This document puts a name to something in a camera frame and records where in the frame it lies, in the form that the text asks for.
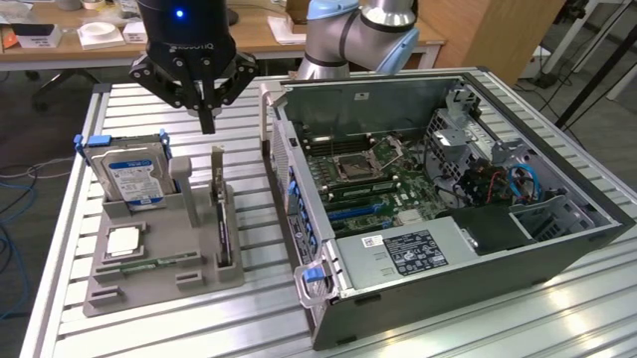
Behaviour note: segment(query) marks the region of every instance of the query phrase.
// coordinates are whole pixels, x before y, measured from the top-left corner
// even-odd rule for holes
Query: wooden cabinet
[[[419,0],[445,37],[435,67],[486,66],[514,84],[565,0]]]

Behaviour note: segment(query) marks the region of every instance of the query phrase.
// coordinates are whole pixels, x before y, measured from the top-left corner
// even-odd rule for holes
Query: aluminum extrusion table
[[[634,218],[636,193],[487,72],[471,71],[560,154]],[[637,354],[637,229],[592,252],[548,283],[499,296],[328,351],[312,351],[303,308],[259,151],[259,78],[216,118],[218,133],[136,84],[92,95],[84,136],[171,134],[174,155],[194,162],[192,183],[210,179],[210,145],[224,146],[235,189],[246,284],[176,301],[85,318],[103,190],[77,157],[21,357],[600,357]],[[485,107],[502,138],[511,127]]]

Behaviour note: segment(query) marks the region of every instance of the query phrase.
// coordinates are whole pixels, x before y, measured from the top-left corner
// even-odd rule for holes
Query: blue pcie slot
[[[374,214],[382,208],[382,205],[383,204],[374,204],[370,207],[361,207],[358,209],[349,209],[345,211],[339,211],[337,213],[328,213],[327,218],[330,219],[331,222],[334,222],[337,220],[343,220],[357,216]]]

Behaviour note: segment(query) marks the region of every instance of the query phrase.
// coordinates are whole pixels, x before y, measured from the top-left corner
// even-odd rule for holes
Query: blue hard drive label
[[[109,163],[108,169],[122,198],[128,204],[147,205],[162,201],[162,185],[152,177],[155,166],[151,160]]]

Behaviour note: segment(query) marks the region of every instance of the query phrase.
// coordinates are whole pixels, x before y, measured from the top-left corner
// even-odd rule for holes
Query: metal slat
[[[629,215],[637,216],[630,189],[552,129],[498,80],[481,71],[467,70],[608,197]],[[207,184],[211,179],[211,143],[226,147],[224,176],[236,194],[247,282],[222,292],[85,318],[80,304],[104,194],[92,176],[92,182],[84,188],[85,199],[79,203],[84,218],[77,224],[76,237],[69,238],[72,250],[65,257],[72,265],[68,285],[60,287],[64,309],[56,330],[57,342],[53,343],[56,357],[92,354],[115,354],[113,357],[401,357],[414,352],[442,357],[457,354],[572,357],[634,351],[633,315],[637,309],[630,302],[637,299],[637,278],[632,275],[637,268],[637,228],[582,257],[545,285],[397,327],[390,333],[363,338],[333,350],[312,351],[260,158],[259,109],[254,97],[258,86],[259,81],[254,81],[238,100],[244,107],[224,109],[216,121],[219,131],[212,136],[196,134],[198,120],[183,109],[162,105],[144,89],[134,84],[113,86],[104,133],[151,134],[160,128],[167,129],[172,133],[175,155],[192,158],[190,181],[195,186]],[[481,110],[482,120],[491,130],[501,138],[513,139],[517,133],[493,109],[481,106]],[[585,329],[570,330],[577,322],[585,322]]]

